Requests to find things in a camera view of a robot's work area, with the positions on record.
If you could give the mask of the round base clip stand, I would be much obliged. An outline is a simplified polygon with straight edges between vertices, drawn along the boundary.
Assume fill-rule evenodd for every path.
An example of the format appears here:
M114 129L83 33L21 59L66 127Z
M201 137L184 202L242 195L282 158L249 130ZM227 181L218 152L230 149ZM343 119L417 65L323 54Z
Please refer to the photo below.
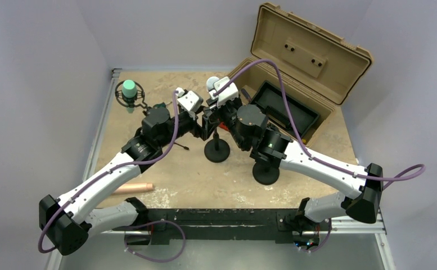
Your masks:
M213 163L224 162L230 155L229 144L220 138L218 129L213 132L213 138L204 147L205 157Z

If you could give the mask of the white microphone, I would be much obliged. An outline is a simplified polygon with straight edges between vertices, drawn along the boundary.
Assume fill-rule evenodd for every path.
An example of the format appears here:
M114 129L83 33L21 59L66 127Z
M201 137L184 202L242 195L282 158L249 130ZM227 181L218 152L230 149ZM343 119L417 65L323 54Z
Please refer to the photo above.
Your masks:
M220 78L218 78L217 76L211 76L206 81L206 88L207 88L208 94L209 94L210 98L213 100L216 99L216 96L214 94L217 91L215 89L215 83L218 82L219 80L220 80Z

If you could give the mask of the round base shock mount stand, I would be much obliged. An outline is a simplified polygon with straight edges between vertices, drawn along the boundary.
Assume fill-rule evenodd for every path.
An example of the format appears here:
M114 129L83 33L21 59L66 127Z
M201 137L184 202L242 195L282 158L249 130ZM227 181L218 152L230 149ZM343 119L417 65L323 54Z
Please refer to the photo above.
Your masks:
M254 179L261 185L272 185L280 177L280 161L256 160L252 169Z

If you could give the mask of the pink microphone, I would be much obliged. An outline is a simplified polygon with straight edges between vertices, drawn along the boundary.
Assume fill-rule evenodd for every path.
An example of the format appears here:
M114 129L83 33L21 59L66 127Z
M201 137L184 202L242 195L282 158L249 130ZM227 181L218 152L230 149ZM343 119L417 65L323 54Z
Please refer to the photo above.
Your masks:
M127 183L117 188L113 195L136 194L153 191L154 185L152 183Z

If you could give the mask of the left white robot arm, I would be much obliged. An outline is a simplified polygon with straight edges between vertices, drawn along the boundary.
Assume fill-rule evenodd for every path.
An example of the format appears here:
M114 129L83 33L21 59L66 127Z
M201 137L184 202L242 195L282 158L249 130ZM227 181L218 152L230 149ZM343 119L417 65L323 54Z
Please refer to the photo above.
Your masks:
M167 156L176 139L190 133L206 140L219 125L215 108L197 111L174 107L150 109L134 136L106 164L79 186L59 197L47 195L39 202L40 253L77 251L90 237L116 228L141 230L155 225L148 208L136 197L99 209L99 203L120 186L138 177Z

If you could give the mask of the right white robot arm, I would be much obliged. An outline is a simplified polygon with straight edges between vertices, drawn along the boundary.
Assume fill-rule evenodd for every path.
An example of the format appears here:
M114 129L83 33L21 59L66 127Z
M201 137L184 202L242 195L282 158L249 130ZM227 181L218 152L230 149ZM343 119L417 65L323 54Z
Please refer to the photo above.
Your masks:
M302 199L295 220L303 229L326 218L349 216L362 223L377 220L382 183L382 167L353 165L313 151L279 130L255 105L244 105L239 98L224 104L211 104L204 115L228 128L236 145L249 151L255 160L254 178L264 185L275 183L281 169L297 172L336 189L320 198Z

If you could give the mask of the black tripod mic stand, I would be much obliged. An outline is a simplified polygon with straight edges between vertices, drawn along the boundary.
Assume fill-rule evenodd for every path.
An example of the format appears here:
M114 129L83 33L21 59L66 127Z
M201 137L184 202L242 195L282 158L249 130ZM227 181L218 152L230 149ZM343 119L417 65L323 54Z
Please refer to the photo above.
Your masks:
M125 104L125 102L124 102L124 100L123 100L123 96L122 96L122 85L123 85L123 82L124 81L121 81L121 82L119 82L117 85L116 85L116 87L115 87L115 90L114 90L114 93L115 93L115 98L116 98L116 100L117 100L117 102L122 106L122 107L125 107L126 109L127 109L127 106L126 106L126 104ZM135 101L135 108L138 108L138 107L140 107L140 108L142 108L143 109L143 114L145 115L145 116L147 116L148 115L148 113L149 113L149 111L153 108L153 106L149 106L147 103L146 103L146 101L145 101L145 92L144 92L144 89L143 89L143 87L139 84L139 83L137 83L137 82L135 82L135 84L136 84L136 86L137 86L137 91L138 91L138 95L137 95L137 100Z

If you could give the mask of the green microphone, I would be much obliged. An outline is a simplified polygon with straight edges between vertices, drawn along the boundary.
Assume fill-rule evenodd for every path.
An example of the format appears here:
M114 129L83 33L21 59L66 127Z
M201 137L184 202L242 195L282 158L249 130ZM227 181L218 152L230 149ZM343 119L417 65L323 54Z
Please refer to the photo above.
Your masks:
M127 106L127 112L132 114L135 108L135 101L137 100L137 86L133 80L125 80L122 85L122 96Z

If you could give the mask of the red adjustable wrench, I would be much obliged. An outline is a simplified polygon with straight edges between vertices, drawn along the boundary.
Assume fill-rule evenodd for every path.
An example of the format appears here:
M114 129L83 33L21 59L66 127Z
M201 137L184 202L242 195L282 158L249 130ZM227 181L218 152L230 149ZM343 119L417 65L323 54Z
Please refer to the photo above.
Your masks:
M224 130L227 131L227 132L229 131L229 129L225 126L224 123L220 123L219 127L222 128L222 129L224 129Z

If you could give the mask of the tan plastic tool case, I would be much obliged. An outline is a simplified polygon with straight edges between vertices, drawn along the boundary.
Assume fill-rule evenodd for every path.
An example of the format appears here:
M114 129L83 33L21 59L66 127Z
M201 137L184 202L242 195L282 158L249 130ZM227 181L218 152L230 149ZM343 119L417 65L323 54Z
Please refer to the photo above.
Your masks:
M288 101L298 101L319 114L308 129L298 128L306 146L317 140L373 64L370 51L270 2L259 7L250 53L228 77L258 59L272 60Z

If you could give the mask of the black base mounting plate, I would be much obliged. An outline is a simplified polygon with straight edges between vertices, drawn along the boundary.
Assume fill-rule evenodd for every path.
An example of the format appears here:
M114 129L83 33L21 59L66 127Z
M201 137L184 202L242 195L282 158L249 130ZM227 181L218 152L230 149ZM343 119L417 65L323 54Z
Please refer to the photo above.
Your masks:
M149 209L128 231L145 231L153 245L170 240L273 241L298 247L318 246L331 222L310 222L297 209Z

